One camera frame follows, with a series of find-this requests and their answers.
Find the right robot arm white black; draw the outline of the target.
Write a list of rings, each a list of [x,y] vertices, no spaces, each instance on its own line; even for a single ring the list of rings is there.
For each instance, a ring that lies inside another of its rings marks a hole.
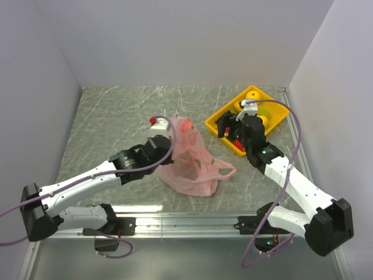
[[[304,238],[310,248],[326,256],[354,236],[351,205],[323,192],[300,173],[276,146],[266,140],[261,118],[228,111],[216,121],[218,137],[228,133],[245,150],[250,164],[277,183],[302,209],[289,210],[277,202],[259,208],[256,217],[240,216],[236,227],[242,234],[292,233]]]

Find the yellow apple with stem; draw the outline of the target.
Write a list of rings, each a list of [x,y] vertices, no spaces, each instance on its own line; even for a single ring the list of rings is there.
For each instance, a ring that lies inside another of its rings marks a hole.
[[[246,96],[246,99],[252,99],[252,100],[260,100],[261,99],[261,93],[257,90],[251,90],[249,91]]]

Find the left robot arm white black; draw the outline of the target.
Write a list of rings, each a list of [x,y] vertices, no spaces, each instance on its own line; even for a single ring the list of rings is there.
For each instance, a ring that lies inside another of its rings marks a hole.
[[[119,151],[97,167],[66,181],[43,187],[36,183],[26,185],[20,213],[27,239],[36,242],[60,230],[83,227],[112,234],[118,221],[111,205],[100,204],[89,210],[74,204],[100,191],[140,180],[159,165],[172,163],[173,147],[171,138],[156,135],[145,144]]]

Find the yellow pear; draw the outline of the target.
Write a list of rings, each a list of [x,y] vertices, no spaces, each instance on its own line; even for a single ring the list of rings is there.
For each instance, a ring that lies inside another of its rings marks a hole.
[[[264,115],[259,115],[258,117],[262,120],[262,124],[263,124],[263,126],[264,126],[265,128],[267,128],[268,123],[269,123],[268,118],[267,118],[266,116],[264,116]]]

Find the pink plastic bag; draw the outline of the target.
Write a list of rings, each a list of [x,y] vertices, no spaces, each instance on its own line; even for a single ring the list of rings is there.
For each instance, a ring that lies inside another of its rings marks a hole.
[[[175,191],[197,197],[210,197],[220,180],[228,180],[237,169],[213,157],[207,150],[202,134],[186,117],[171,118],[176,142],[173,162],[155,170],[159,178]]]

